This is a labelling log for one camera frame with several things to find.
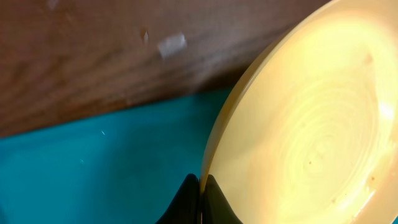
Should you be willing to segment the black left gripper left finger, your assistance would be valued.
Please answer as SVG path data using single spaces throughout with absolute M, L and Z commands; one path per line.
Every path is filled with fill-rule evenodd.
M 197 224 L 199 207 L 199 180 L 188 174 L 164 214 L 156 224 Z

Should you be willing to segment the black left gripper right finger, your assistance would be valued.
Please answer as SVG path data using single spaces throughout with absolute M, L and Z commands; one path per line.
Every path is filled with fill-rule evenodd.
M 208 175 L 202 200 L 202 224 L 242 224 L 216 179 Z

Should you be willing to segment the yellow-green plate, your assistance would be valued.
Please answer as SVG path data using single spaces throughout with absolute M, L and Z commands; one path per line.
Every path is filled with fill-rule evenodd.
M 330 1 L 253 61 L 206 145 L 214 190 L 243 223 L 397 218 L 397 0 Z

